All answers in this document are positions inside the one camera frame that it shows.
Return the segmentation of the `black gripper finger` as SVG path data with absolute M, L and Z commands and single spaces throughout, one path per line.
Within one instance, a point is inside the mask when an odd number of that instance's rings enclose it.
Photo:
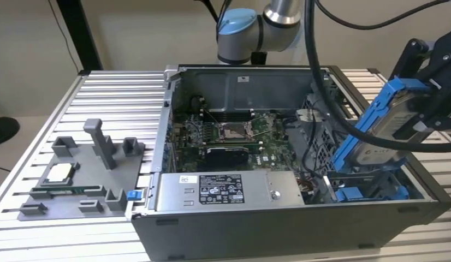
M 435 130 L 451 129 L 451 81 L 393 81 L 392 138 L 419 141 Z
M 419 70 L 423 62 L 428 58 L 431 51 L 431 43 L 428 41 L 413 38 L 408 41 L 399 60 L 391 73 L 391 79 L 395 77 L 401 79 L 417 79 L 424 81 Z

